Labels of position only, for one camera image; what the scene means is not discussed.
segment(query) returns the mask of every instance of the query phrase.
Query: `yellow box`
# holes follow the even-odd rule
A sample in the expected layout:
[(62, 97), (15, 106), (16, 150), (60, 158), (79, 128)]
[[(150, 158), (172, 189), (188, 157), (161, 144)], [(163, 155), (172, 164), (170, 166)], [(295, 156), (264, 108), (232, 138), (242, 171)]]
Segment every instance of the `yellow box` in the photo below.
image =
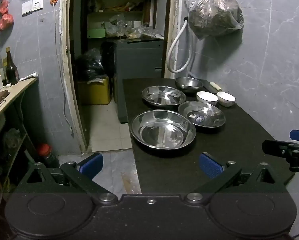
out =
[(83, 105), (108, 105), (111, 101), (109, 78), (103, 83), (79, 82), (80, 101)]

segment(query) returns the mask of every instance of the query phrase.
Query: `doorway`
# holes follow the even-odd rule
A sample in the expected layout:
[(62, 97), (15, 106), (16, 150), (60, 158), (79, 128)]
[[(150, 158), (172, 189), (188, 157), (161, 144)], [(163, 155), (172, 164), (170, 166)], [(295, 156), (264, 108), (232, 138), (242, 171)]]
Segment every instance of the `doorway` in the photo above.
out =
[[(132, 147), (123, 79), (164, 76), (169, 9), (170, 0), (70, 0), (69, 67), (88, 151)], [(104, 68), (96, 81), (82, 75), (89, 53)]]

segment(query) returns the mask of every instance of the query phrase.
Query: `black table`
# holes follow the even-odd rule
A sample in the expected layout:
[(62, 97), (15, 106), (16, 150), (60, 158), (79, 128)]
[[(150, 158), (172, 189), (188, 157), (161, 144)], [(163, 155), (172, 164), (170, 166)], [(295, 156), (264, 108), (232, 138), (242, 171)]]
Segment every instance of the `black table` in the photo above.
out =
[[(174, 79), (163, 78), (125, 79), (123, 84), (129, 123), (136, 115), (154, 109), (142, 100), (143, 89), (155, 85), (176, 87)], [(196, 100), (195, 94), (187, 95), (187, 101), (190, 100)], [(202, 152), (208, 152), (223, 162), (236, 161), (247, 169), (267, 162), (285, 182), (293, 176), (283, 158), (263, 153), (262, 142), (274, 138), (260, 124), (236, 104), (230, 108), (216, 106), (226, 116), (222, 129), (209, 134), (197, 131), (194, 142), (176, 152), (175, 157), (170, 151), (150, 150), (131, 136), (142, 193), (186, 194), (206, 183), (209, 179), (198, 165)]]

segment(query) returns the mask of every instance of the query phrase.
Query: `marble floor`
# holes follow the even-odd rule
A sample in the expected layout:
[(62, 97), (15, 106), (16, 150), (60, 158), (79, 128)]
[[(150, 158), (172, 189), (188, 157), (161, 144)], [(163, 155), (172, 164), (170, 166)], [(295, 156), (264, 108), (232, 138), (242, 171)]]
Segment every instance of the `marble floor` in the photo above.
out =
[[(101, 152), (104, 159), (103, 169), (93, 181), (114, 193), (118, 198), (124, 193), (140, 194), (137, 170), (132, 149)], [(67, 161), (80, 162), (89, 155), (60, 155), (62, 165)]]
[(82, 110), (92, 152), (132, 147), (128, 124), (119, 122), (114, 100), (108, 105), (82, 106)]

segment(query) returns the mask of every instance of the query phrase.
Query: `knife handle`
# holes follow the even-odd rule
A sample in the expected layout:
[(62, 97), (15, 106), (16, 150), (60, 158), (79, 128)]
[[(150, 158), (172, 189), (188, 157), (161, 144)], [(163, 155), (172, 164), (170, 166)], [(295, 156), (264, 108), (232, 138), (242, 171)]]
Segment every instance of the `knife handle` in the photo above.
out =
[(210, 82), (210, 85), (214, 87), (218, 92), (222, 91), (222, 88), (219, 85), (215, 84), (214, 82)]

